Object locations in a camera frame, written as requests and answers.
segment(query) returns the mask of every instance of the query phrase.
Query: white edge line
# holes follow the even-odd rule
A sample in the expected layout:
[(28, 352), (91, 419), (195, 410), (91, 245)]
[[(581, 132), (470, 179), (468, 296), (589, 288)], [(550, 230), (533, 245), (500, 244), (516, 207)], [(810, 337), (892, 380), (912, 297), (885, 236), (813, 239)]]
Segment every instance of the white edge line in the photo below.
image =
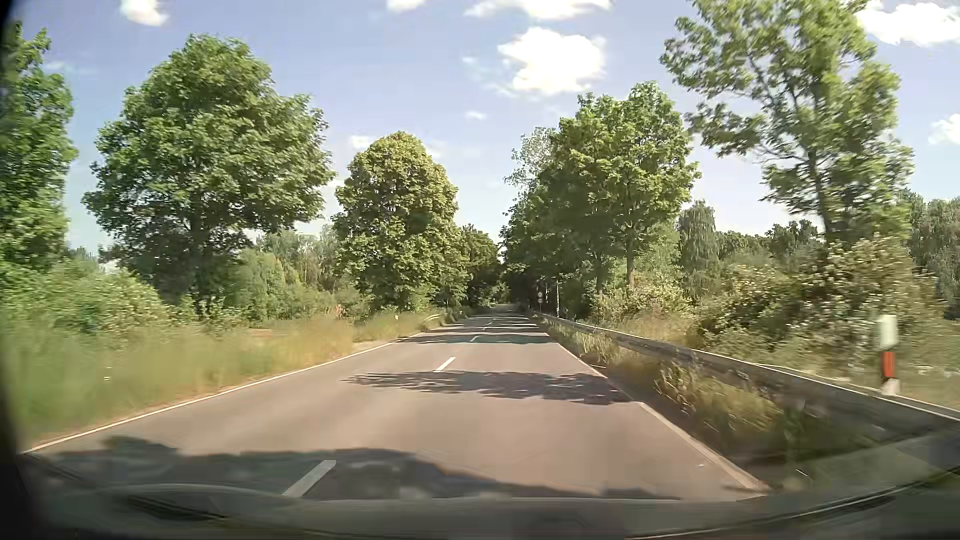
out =
[(674, 424), (673, 422), (670, 422), (669, 420), (667, 420), (666, 418), (664, 418), (662, 414), (656, 412), (651, 406), (649, 406), (648, 404), (646, 404), (646, 403), (638, 400), (637, 398), (634, 398), (633, 396), (631, 396), (629, 392), (627, 392), (627, 391), (624, 390), (623, 388), (621, 388), (621, 387), (619, 387), (618, 385), (616, 385), (611, 378), (609, 378), (609, 377), (607, 377), (606, 375), (600, 373), (600, 372), (597, 371), (593, 366), (591, 366), (590, 364), (588, 364), (588, 363), (584, 362), (583, 360), (581, 360), (580, 358), (578, 358), (578, 357), (577, 357), (576, 355), (574, 355), (569, 349), (567, 349), (567, 347), (564, 347), (563, 345), (561, 345), (560, 342), (558, 342), (558, 341), (555, 341), (555, 342), (556, 342), (557, 345), (559, 345), (560, 348), (563, 349), (568, 355), (573, 356), (574, 358), (576, 358), (578, 362), (580, 362), (580, 363), (584, 364), (585, 366), (587, 366), (587, 368), (589, 368), (589, 370), (592, 371), (593, 373), (595, 373), (595, 374), (599, 375), (600, 377), (603, 377), (604, 379), (606, 379), (606, 380), (611, 384), (611, 386), (613, 386), (613, 387), (616, 388), (617, 390), (623, 392), (626, 396), (630, 397), (630, 399), (633, 401), (633, 403), (639, 405), (640, 408), (642, 408), (643, 410), (649, 412), (654, 418), (656, 418), (656, 419), (660, 420), (661, 422), (663, 422), (663, 423), (664, 423), (668, 428), (670, 428), (673, 432), (677, 433), (677, 434), (680, 436), (680, 438), (682, 438), (684, 441), (686, 441), (686, 443), (687, 443), (688, 445), (690, 445), (691, 447), (693, 447), (694, 450), (696, 450), (697, 452), (699, 452), (700, 454), (702, 454), (705, 458), (709, 459), (712, 463), (714, 463), (715, 465), (717, 465), (718, 467), (720, 467), (721, 469), (723, 469), (724, 472), (726, 472), (726, 473), (727, 473), (728, 475), (730, 475), (733, 479), (735, 479), (737, 482), (739, 482), (740, 485), (742, 485), (743, 487), (746, 487), (747, 489), (753, 489), (753, 490), (756, 490), (756, 491), (766, 491), (766, 490), (769, 489), (769, 488), (766, 486), (766, 484), (764, 484), (763, 482), (761, 482), (761, 481), (758, 480), (758, 479), (755, 479), (755, 478), (753, 477), (753, 475), (751, 475), (750, 473), (748, 473), (748, 472), (744, 471), (743, 469), (737, 467), (735, 464), (733, 464), (732, 462), (730, 462), (728, 459), (726, 459), (726, 458), (723, 457), (722, 455), (718, 454), (717, 452), (714, 452), (713, 449), (711, 449), (710, 447), (708, 447), (708, 446), (705, 445), (704, 443), (702, 443), (702, 442), (698, 441), (697, 439), (693, 438), (693, 435), (687, 433), (686, 431), (682, 430), (679, 426), (677, 426), (677, 425)]
[(87, 431), (84, 431), (84, 432), (81, 432), (81, 433), (74, 433), (73, 435), (68, 435), (68, 436), (66, 436), (66, 437), (62, 437), (62, 438), (57, 439), (57, 440), (53, 440), (53, 441), (50, 441), (50, 442), (43, 443), (43, 444), (41, 444), (41, 445), (34, 446), (33, 448), (31, 448), (31, 449), (29, 449), (29, 450), (23, 451), (22, 454), (26, 454), (26, 453), (29, 453), (29, 452), (36, 452), (36, 451), (38, 451), (38, 450), (43, 450), (44, 448), (49, 448), (49, 447), (51, 447), (51, 446), (58, 445), (58, 444), (60, 444), (60, 443), (65, 443), (65, 442), (67, 442), (67, 441), (72, 441), (73, 439), (79, 439), (80, 437), (86, 437), (87, 435), (92, 435), (93, 433), (96, 433), (96, 432), (98, 432), (98, 431), (109, 430), (110, 428), (116, 428), (117, 426), (123, 426), (124, 424), (128, 424), (128, 423), (134, 422), (134, 421), (136, 421), (136, 420), (141, 420), (141, 419), (143, 419), (143, 418), (147, 418), (148, 416), (153, 416), (153, 415), (159, 414), (159, 413), (161, 413), (161, 412), (167, 412), (167, 411), (173, 410), (173, 409), (175, 409), (175, 408), (180, 408), (180, 407), (182, 407), (182, 406), (187, 406), (187, 405), (192, 405), (192, 404), (198, 404), (199, 402), (205, 402), (206, 400), (212, 400), (213, 398), (219, 398), (220, 396), (226, 396), (226, 395), (229, 394), (229, 393), (236, 392), (236, 391), (238, 391), (238, 390), (244, 390), (244, 389), (250, 388), (250, 387), (252, 387), (252, 386), (257, 386), (258, 384), (263, 384), (264, 382), (270, 382), (271, 380), (277, 380), (277, 379), (283, 379), (284, 377), (290, 377), (291, 375), (296, 375), (297, 373), (303, 373), (304, 371), (309, 371), (309, 370), (311, 370), (311, 369), (316, 369), (316, 368), (321, 367), (321, 366), (326, 366), (326, 365), (329, 365), (329, 364), (332, 364), (332, 363), (336, 363), (336, 362), (339, 362), (340, 360), (346, 360), (347, 358), (353, 358), (354, 356), (359, 356), (359, 355), (362, 355), (363, 353), (369, 353), (369, 352), (371, 352), (371, 351), (376, 351), (377, 349), (382, 349), (382, 348), (387, 347), (387, 346), (389, 346), (389, 345), (394, 345), (394, 344), (396, 344), (396, 343), (402, 343), (404, 339), (409, 339), (409, 338), (411, 338), (411, 337), (416, 337), (416, 336), (418, 336), (418, 335), (420, 335), (420, 334), (422, 334), (422, 333), (427, 333), (427, 332), (428, 332), (428, 331), (422, 331), (422, 332), (419, 332), (419, 333), (415, 333), (414, 335), (408, 335), (407, 337), (401, 337), (400, 339), (396, 339), (396, 340), (391, 341), (391, 342), (389, 342), (389, 343), (384, 343), (384, 344), (382, 344), (382, 345), (377, 345), (376, 347), (371, 347), (371, 348), (365, 349), (365, 350), (363, 350), (363, 351), (358, 351), (358, 352), (356, 352), (356, 353), (353, 353), (352, 355), (347, 355), (347, 356), (342, 356), (342, 357), (340, 357), (340, 358), (335, 358), (335, 359), (332, 359), (332, 360), (330, 360), (330, 361), (328, 361), (328, 362), (324, 362), (324, 363), (322, 363), (322, 364), (312, 365), (312, 366), (309, 366), (309, 367), (305, 367), (305, 368), (299, 369), (299, 370), (297, 370), (297, 371), (289, 371), (289, 372), (287, 372), (287, 373), (281, 373), (280, 375), (274, 375), (273, 377), (270, 377), (270, 378), (268, 378), (268, 379), (255, 380), (254, 382), (249, 382), (249, 383), (247, 383), (247, 384), (243, 384), (243, 385), (241, 385), (241, 386), (237, 386), (237, 387), (231, 388), (231, 389), (229, 389), (229, 390), (224, 390), (223, 392), (217, 392), (216, 394), (211, 394), (211, 395), (209, 395), (209, 396), (203, 396), (202, 398), (197, 398), (197, 399), (195, 399), (195, 400), (186, 401), (186, 402), (183, 402), (183, 403), (180, 403), (180, 404), (176, 404), (176, 405), (166, 406), (166, 407), (164, 407), (164, 408), (161, 408), (161, 409), (158, 409), (158, 410), (152, 410), (152, 411), (150, 411), (150, 412), (147, 412), (147, 413), (144, 413), (144, 414), (139, 414), (139, 415), (133, 416), (133, 417), (131, 417), (131, 418), (125, 418), (125, 419), (123, 419), (123, 420), (117, 420), (116, 422), (113, 422), (112, 424), (107, 424), (107, 425), (105, 425), (105, 426), (100, 426), (99, 428), (94, 428), (93, 430), (87, 430)]

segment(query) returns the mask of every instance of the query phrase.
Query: tree trunk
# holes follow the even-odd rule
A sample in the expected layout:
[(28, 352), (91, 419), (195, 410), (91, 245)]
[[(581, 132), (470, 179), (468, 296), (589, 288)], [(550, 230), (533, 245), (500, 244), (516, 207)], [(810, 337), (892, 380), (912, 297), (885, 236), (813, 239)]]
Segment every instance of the tree trunk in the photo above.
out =
[(634, 286), (634, 237), (627, 238), (627, 286)]
[(817, 167), (816, 150), (811, 150), (806, 155), (806, 168), (810, 174), (810, 178), (813, 180), (813, 188), (817, 194), (817, 213), (819, 213), (820, 218), (824, 220), (824, 237), (827, 239), (827, 242), (830, 243), (834, 240), (836, 231), (834, 230), (833, 220), (829, 213), (827, 194), (824, 192), (824, 180), (820, 178), (820, 171)]

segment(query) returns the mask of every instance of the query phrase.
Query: windshield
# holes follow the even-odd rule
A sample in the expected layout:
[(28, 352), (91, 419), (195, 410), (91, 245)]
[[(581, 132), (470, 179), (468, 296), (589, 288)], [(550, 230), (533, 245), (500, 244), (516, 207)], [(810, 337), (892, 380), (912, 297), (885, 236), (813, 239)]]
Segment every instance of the windshield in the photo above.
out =
[(958, 10), (15, 3), (0, 366), (37, 504), (719, 527), (941, 477)]

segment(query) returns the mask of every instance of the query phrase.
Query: sign post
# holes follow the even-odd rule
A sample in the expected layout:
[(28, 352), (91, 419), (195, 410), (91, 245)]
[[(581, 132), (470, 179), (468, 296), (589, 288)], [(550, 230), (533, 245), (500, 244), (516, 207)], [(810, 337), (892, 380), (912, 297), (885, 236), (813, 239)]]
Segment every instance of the sign post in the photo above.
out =
[(880, 393), (896, 396), (900, 393), (897, 362), (894, 350), (900, 338), (897, 335), (897, 315), (880, 315), (876, 319), (876, 348), (880, 352)]

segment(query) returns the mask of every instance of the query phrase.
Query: dry grass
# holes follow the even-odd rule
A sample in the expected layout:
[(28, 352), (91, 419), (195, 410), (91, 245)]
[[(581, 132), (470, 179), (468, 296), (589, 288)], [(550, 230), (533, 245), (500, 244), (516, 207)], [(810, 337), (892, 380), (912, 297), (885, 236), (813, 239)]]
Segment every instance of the dry grass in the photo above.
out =
[(138, 333), (122, 349), (43, 326), (7, 322), (0, 335), (3, 375), (21, 441), (79, 430), (156, 405), (321, 364), (360, 341), (387, 341), (463, 316), (373, 317), (354, 327), (333, 317), (278, 321), (270, 335), (247, 329), (212, 336), (193, 327)]

